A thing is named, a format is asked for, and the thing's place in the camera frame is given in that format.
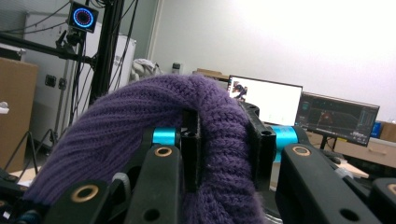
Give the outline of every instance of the computer monitor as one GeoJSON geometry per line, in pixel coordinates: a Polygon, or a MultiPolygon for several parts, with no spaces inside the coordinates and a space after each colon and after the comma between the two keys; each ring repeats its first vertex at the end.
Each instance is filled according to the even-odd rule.
{"type": "Polygon", "coordinates": [[[294,125],[302,86],[230,76],[230,96],[260,109],[259,119],[270,125],[294,125]]]}
{"type": "Polygon", "coordinates": [[[323,135],[320,148],[327,137],[367,147],[378,110],[378,105],[303,92],[295,125],[323,135]]]}

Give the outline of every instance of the purple knit fabric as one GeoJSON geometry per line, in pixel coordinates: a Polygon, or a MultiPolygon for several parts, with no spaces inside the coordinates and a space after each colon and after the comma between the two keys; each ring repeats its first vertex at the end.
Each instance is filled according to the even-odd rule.
{"type": "Polygon", "coordinates": [[[183,223],[263,223],[248,163],[248,118],[235,99],[201,75],[147,78],[100,98],[69,129],[24,195],[54,204],[70,185],[111,182],[139,148],[147,127],[179,127],[182,110],[198,111],[203,183],[184,196],[183,223]]]}

